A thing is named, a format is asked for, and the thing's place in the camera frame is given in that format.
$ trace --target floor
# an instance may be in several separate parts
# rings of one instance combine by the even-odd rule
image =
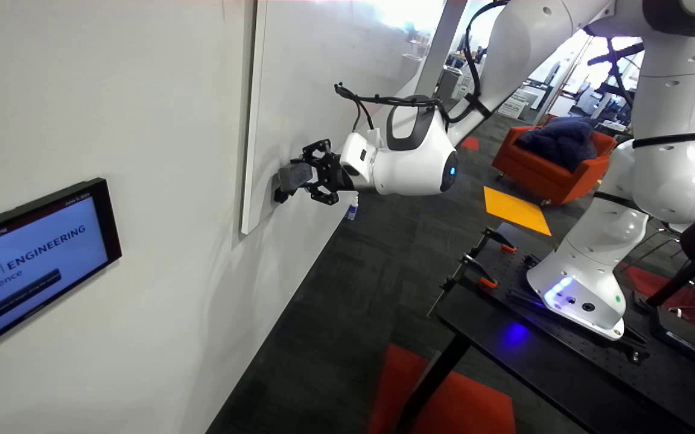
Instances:
[[[494,225],[482,186],[504,186],[490,162],[512,123],[481,128],[454,191],[436,197],[365,196],[295,295],[209,434],[360,434],[388,343],[435,356],[449,333],[428,319],[455,258]],[[547,207],[563,238],[587,203]],[[522,434],[582,432],[516,379],[471,351],[458,372],[513,401]]]

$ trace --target table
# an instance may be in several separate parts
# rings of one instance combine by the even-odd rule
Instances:
[[[695,362],[651,338],[651,321],[636,309],[627,311],[627,327],[645,340],[650,360],[641,364],[539,309],[522,289],[524,255],[553,246],[506,225],[500,231],[522,250],[502,255],[494,246],[481,255],[500,280],[494,292],[461,281],[442,298],[436,316],[454,338],[406,402],[400,432],[471,348],[589,432],[695,432]]]

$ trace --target red chair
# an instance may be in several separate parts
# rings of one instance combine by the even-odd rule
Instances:
[[[516,140],[529,129],[534,128],[512,128],[492,162],[500,174],[513,178],[522,188],[539,192],[554,204],[568,204],[582,196],[589,196],[606,175],[610,151],[615,150],[615,140],[610,134],[593,132],[591,143],[595,146],[595,157],[582,162],[582,166],[570,174],[565,166],[557,166],[534,151],[516,146]]]

